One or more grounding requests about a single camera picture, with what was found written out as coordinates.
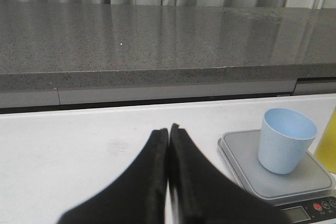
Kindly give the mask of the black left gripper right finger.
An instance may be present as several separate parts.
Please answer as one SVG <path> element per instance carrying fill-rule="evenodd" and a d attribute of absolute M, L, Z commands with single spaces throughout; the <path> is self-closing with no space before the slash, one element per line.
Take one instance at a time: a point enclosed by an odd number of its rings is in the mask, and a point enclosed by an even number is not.
<path fill-rule="evenodd" d="M 169 183 L 180 223 L 290 222 L 281 210 L 223 175 L 177 124 L 170 131 Z"/>

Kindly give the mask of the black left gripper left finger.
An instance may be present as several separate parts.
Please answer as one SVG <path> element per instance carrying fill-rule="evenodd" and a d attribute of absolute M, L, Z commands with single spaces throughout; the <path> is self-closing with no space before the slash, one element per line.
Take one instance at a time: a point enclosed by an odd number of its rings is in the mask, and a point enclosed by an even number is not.
<path fill-rule="evenodd" d="M 164 223 L 168 138 L 167 129 L 152 131 L 112 184 L 65 212 L 59 223 Z"/>

